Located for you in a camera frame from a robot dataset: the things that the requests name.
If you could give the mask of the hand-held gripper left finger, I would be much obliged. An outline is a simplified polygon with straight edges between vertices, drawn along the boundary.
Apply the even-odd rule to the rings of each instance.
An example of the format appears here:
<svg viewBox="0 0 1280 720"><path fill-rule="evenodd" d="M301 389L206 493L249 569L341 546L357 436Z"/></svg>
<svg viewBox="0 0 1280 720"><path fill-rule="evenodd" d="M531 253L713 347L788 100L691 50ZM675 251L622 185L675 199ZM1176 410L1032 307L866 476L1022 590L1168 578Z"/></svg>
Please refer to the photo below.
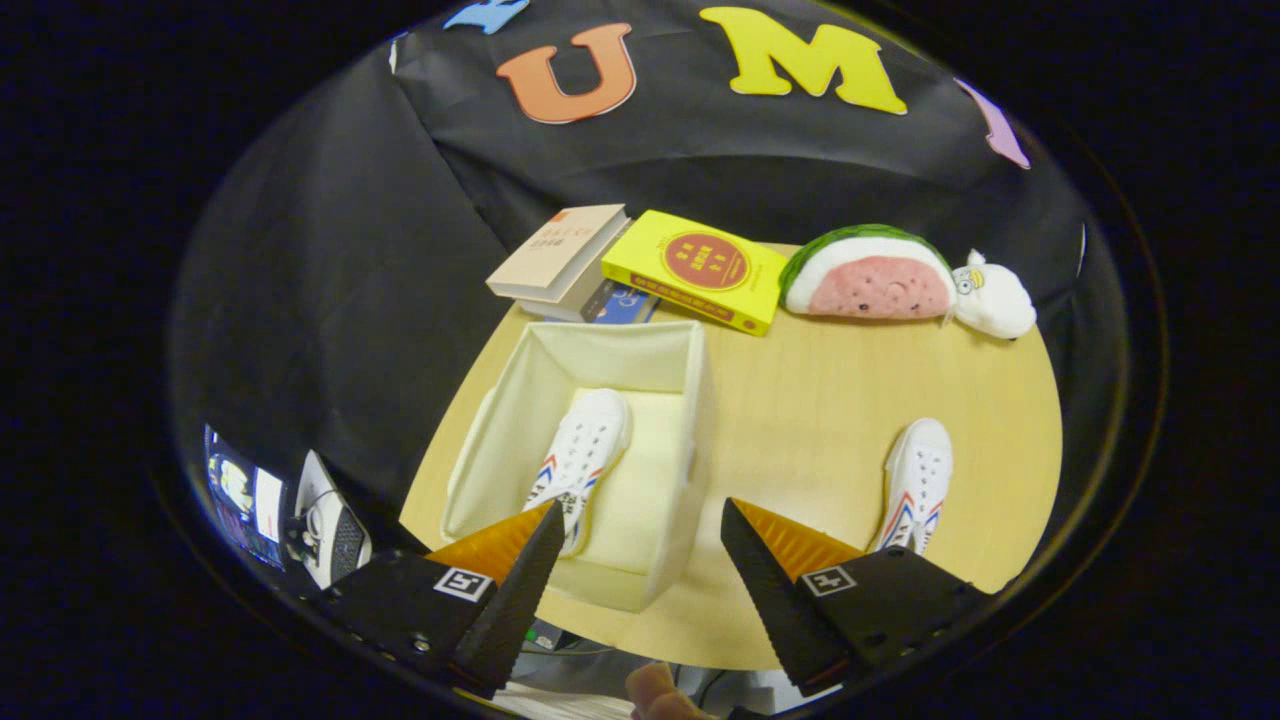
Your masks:
<svg viewBox="0 0 1280 720"><path fill-rule="evenodd" d="M509 680L563 543L552 500L430 553L378 553L320 594L320 614L415 676L492 698Z"/></svg>

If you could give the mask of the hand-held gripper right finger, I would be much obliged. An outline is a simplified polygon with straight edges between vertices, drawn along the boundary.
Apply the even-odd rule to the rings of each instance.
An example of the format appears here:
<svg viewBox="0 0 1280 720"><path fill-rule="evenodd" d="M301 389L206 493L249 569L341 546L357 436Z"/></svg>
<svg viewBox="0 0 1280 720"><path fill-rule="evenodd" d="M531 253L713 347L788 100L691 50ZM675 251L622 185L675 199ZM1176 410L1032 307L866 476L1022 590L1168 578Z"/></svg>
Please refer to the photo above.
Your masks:
<svg viewBox="0 0 1280 720"><path fill-rule="evenodd" d="M863 552L741 498L724 501L719 537L805 697L915 660L989 598L911 550Z"/></svg>

